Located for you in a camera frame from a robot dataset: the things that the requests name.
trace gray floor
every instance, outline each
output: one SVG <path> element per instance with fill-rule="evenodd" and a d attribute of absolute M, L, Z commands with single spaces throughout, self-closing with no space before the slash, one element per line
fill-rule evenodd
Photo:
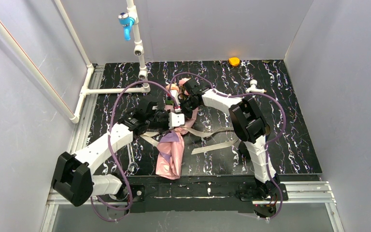
<path fill-rule="evenodd" d="M 98 205 L 107 215 L 106 207 Z M 116 211 L 110 211 L 110 217 Z M 283 212 L 269 223 L 237 212 L 147 212 L 131 214 L 119 223 L 99 219 L 90 205 L 60 205 L 55 232 L 330 232 L 333 231 L 324 203 L 284 204 Z"/>

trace black bracket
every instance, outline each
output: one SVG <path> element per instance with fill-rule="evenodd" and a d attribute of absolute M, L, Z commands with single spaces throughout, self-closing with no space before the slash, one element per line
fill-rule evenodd
<path fill-rule="evenodd" d="M 183 91 L 186 91 L 189 95 L 181 94 L 179 96 L 181 113 L 187 118 L 191 118 L 192 111 L 200 105 L 204 105 L 202 96 L 210 88 L 199 84 L 195 79 L 186 81 L 183 87 Z"/>
<path fill-rule="evenodd" d="M 73 155 L 64 152 L 56 163 L 52 188 L 74 206 L 81 206 L 93 192 L 93 183 L 88 163 L 81 163 Z"/>
<path fill-rule="evenodd" d="M 267 133 L 267 122 L 255 99 L 247 96 L 239 104 L 229 109 L 232 126 L 242 141 L 255 143 L 257 138 Z"/>
<path fill-rule="evenodd" d="M 134 136 L 140 136 L 147 129 L 168 130 L 169 113 L 157 109 L 156 98 L 144 96 L 137 107 L 128 110 L 117 122 L 127 126 Z"/>

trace pink fabric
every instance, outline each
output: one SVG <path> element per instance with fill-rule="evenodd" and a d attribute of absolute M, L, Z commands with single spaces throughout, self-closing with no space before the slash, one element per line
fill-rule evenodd
<path fill-rule="evenodd" d="M 179 81 L 179 86 L 182 86 L 189 79 L 183 78 Z M 179 91 L 176 85 L 172 85 L 171 89 Z M 165 110 L 171 110 L 174 112 L 172 105 L 166 105 Z M 184 126 L 191 128 L 197 119 L 198 108 L 193 110 L 193 114 L 190 120 L 186 121 Z M 160 142 L 157 145 L 159 150 L 156 166 L 156 174 L 167 179 L 175 180 L 181 176 L 181 163 L 183 162 L 184 153 L 184 140 L 182 135 L 187 134 L 188 131 L 183 128 L 175 128 L 174 133 L 178 136 L 178 140 L 171 139 L 171 142 Z"/>
<path fill-rule="evenodd" d="M 178 142 L 159 143 L 157 145 L 160 153 L 157 158 L 156 174 L 171 180 L 178 179 L 181 176 L 184 152 L 184 140 L 179 132 L 175 134 L 178 136 Z M 168 154 L 169 160 L 166 160 L 162 153 Z"/>

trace white wall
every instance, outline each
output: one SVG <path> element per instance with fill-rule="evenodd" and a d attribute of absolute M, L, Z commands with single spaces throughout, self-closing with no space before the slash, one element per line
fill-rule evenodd
<path fill-rule="evenodd" d="M 92 62 L 138 62 L 124 0 L 63 0 Z M 147 61 L 283 59 L 313 0 L 135 0 Z"/>
<path fill-rule="evenodd" d="M 50 0 L 0 0 L 0 18 L 76 107 L 86 67 Z M 74 125 L 0 40 L 0 232 L 39 231 L 57 156 Z"/>
<path fill-rule="evenodd" d="M 285 62 L 346 231 L 371 231 L 371 1 L 315 0 Z"/>

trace white pipe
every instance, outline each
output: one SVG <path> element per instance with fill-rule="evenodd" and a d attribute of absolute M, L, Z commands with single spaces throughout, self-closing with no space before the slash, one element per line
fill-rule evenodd
<path fill-rule="evenodd" d="M 80 51 L 80 54 L 82 55 L 83 59 L 85 60 L 87 67 L 93 67 L 92 63 L 89 61 L 89 58 L 86 55 L 85 50 L 83 49 L 82 44 L 80 43 L 79 37 L 77 37 L 76 31 L 73 28 L 73 25 L 71 24 L 71 21 L 68 17 L 68 14 L 65 11 L 65 8 L 62 5 L 62 2 L 60 0 L 54 0 L 57 8 L 59 9 L 60 14 L 63 17 L 63 21 L 65 22 L 66 26 L 69 29 L 69 32 L 71 33 L 71 36 L 73 37 L 74 42 L 76 43 L 77 48 Z"/>
<path fill-rule="evenodd" d="M 90 78 L 92 77 L 92 74 L 94 72 L 94 67 L 87 68 L 87 74 L 85 78 L 85 82 L 83 83 L 82 89 L 80 90 L 79 94 L 79 100 L 77 101 L 76 110 L 74 111 L 75 118 L 71 119 L 72 122 L 77 123 L 80 119 L 80 111 L 82 110 L 83 103 L 85 102 L 85 98 L 87 95 L 87 87 L 89 86 Z"/>
<path fill-rule="evenodd" d="M 55 101 L 55 103 L 60 107 L 60 109 L 69 117 L 71 120 L 75 118 L 75 115 L 67 104 L 62 100 L 59 94 L 53 89 L 50 83 L 46 80 L 44 75 L 38 69 L 38 67 L 29 58 L 26 52 L 22 49 L 15 38 L 10 34 L 7 28 L 0 21 L 0 36 L 5 40 L 5 42 L 10 46 L 10 48 L 16 53 L 22 63 L 27 67 L 27 69 L 33 74 L 36 80 L 42 85 L 42 87 L 47 91 L 50 97 Z"/>
<path fill-rule="evenodd" d="M 134 6 L 133 0 L 126 0 L 126 2 L 127 2 L 127 8 L 131 8 Z"/>
<path fill-rule="evenodd" d="M 121 93 L 124 88 L 104 88 L 104 89 L 88 89 L 86 94 L 107 94 L 107 93 Z M 125 93 L 147 93 L 144 87 L 128 88 Z"/>
<path fill-rule="evenodd" d="M 137 15 L 137 8 L 134 5 L 133 0 L 126 0 L 127 2 L 127 12 L 130 17 L 135 19 L 135 23 L 132 27 L 133 35 L 134 35 L 134 50 L 137 50 L 137 47 L 141 47 L 143 50 L 142 54 L 139 55 L 139 64 L 140 64 L 140 72 L 139 78 L 142 80 L 147 81 L 147 67 L 144 60 L 144 49 L 143 49 L 143 41 L 140 38 L 140 30 L 139 30 L 139 17 Z M 150 85 L 148 83 L 143 83 L 144 90 L 146 93 L 150 92 Z"/>

